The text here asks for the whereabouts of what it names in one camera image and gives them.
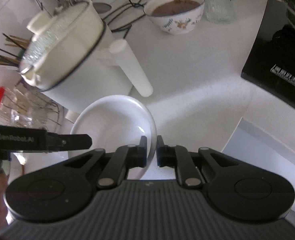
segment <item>clear glass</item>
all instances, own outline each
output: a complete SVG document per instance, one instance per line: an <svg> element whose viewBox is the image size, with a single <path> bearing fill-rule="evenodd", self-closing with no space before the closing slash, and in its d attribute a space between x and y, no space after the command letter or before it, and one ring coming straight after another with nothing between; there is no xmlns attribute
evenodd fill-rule
<svg viewBox="0 0 295 240"><path fill-rule="evenodd" d="M232 0L205 0L205 13L210 22L229 23L232 18Z"/></svg>

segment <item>brown liquid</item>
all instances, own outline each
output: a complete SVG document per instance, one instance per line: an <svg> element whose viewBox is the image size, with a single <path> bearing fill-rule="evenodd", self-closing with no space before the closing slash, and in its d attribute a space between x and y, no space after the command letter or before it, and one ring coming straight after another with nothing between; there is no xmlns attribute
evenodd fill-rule
<svg viewBox="0 0 295 240"><path fill-rule="evenodd" d="M152 12L152 16L171 16L179 13L184 13L199 7L200 4L192 0L174 0L162 4Z"/></svg>

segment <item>black chopstick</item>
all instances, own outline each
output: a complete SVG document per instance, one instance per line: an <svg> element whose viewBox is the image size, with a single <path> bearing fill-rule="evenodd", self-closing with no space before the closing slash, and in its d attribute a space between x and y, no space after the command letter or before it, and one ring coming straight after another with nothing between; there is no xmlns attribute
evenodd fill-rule
<svg viewBox="0 0 295 240"><path fill-rule="evenodd" d="M15 45L19 46L21 49L26 50L25 47L21 46L19 43L17 43L15 40L11 39L8 35L2 33L2 35L6 38L8 38L11 42L13 42Z"/></svg>
<svg viewBox="0 0 295 240"><path fill-rule="evenodd" d="M12 62L11 60L8 60L6 57L3 57L2 55L0 55L0 58L1 58L4 62L9 63L11 66L19 67L19 64L16 64L16 63Z"/></svg>
<svg viewBox="0 0 295 240"><path fill-rule="evenodd" d="M9 54L9 55L15 57L16 59L20 59L20 57L18 57L17 55L14 55L14 54L12 54L12 53L10 53L10 52L4 50L4 49L0 49L0 51L4 52L4 53L6 53L6 54Z"/></svg>

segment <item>gas stove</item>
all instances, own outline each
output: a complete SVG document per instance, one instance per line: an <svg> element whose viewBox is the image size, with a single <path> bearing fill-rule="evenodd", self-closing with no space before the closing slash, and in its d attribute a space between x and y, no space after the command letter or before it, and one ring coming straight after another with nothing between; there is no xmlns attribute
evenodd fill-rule
<svg viewBox="0 0 295 240"><path fill-rule="evenodd" d="M284 3L268 0L241 77L295 109L295 29Z"/></svg>

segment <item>white handle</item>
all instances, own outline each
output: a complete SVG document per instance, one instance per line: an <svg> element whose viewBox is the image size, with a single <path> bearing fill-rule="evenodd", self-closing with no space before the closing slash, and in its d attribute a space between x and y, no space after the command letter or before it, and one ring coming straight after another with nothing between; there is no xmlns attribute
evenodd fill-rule
<svg viewBox="0 0 295 240"><path fill-rule="evenodd" d="M109 51L140 95L143 97L152 95L153 88L127 41L115 40L110 44Z"/></svg>

